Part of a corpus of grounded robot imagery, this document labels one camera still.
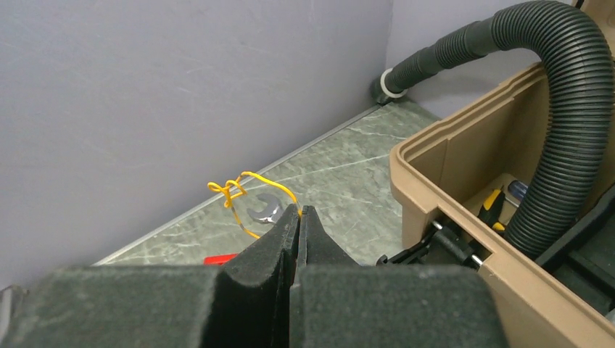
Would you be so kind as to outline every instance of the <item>plastic bin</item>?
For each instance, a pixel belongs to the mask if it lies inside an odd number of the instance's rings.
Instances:
[[[615,42],[615,1],[585,0],[581,9]],[[393,148],[391,190],[403,206],[403,244],[416,244],[444,216],[478,241],[484,247],[479,274],[513,347],[615,347],[613,323],[476,217],[493,189],[531,181],[547,123],[547,80],[534,65]],[[615,127],[610,139],[585,212],[615,182]],[[501,220],[513,213],[505,204]]]

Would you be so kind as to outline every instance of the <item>pipe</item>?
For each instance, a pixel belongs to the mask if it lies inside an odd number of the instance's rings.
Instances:
[[[566,232],[593,187],[608,141],[614,103],[611,51],[584,12],[531,1],[473,22],[426,47],[374,81],[379,103],[491,52],[531,49],[548,77],[550,121],[534,178],[506,239],[534,259]]]

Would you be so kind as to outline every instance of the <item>white hose clamp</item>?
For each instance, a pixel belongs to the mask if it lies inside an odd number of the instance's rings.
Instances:
[[[401,98],[405,95],[405,92],[407,92],[408,90],[405,89],[403,91],[401,91],[400,93],[393,93],[391,91],[389,91],[389,89],[387,88],[386,85],[384,85],[384,78],[393,70],[393,68],[389,68],[386,69],[382,75],[380,75],[380,89],[382,89],[382,91],[384,92],[384,94],[386,94],[388,97],[393,98],[393,99],[398,99]]]

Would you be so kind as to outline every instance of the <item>yellow string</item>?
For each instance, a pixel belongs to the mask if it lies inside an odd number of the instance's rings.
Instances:
[[[254,232],[251,232],[250,230],[248,230],[247,228],[245,228],[244,224],[242,223],[242,219],[239,218],[239,215],[237,214],[237,211],[235,210],[235,206],[233,206],[233,199],[239,197],[239,196],[244,196],[246,194],[248,194],[246,192],[246,190],[243,188],[243,186],[239,183],[239,181],[241,181],[243,178],[245,178],[246,176],[252,176],[253,178],[256,178],[260,181],[262,181],[263,183],[266,183],[268,185],[271,185],[273,187],[276,187],[278,189],[281,189],[282,191],[284,191],[286,194],[288,194],[290,196],[290,198],[292,199],[292,202],[295,203],[297,205],[297,214],[299,215],[299,218],[301,218],[301,209],[299,208],[299,203],[297,203],[297,198],[296,196],[289,190],[286,188],[286,186],[281,185],[275,181],[271,181],[267,178],[262,177],[261,175],[258,175],[257,173],[253,173],[253,172],[242,172],[242,174],[237,177],[236,180],[228,180],[226,181],[226,184],[224,187],[214,183],[214,182],[209,182],[207,183],[207,187],[209,188],[209,190],[214,191],[214,192],[220,192],[224,195],[224,197],[226,198],[226,201],[224,202],[224,207],[231,209],[231,211],[233,212],[233,215],[235,216],[235,221],[237,221],[237,224],[239,225],[239,227],[242,228],[242,230],[244,230],[245,233],[248,233],[249,235],[251,235],[252,237],[259,239],[260,236],[257,235]],[[231,189],[233,187],[237,187],[239,189],[239,192],[237,192],[236,194],[231,195]]]

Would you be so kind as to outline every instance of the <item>wrench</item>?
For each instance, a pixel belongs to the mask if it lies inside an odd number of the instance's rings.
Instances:
[[[259,223],[277,223],[284,213],[280,199],[272,194],[257,194],[256,198],[267,203],[267,207],[260,212],[248,208],[248,215]]]

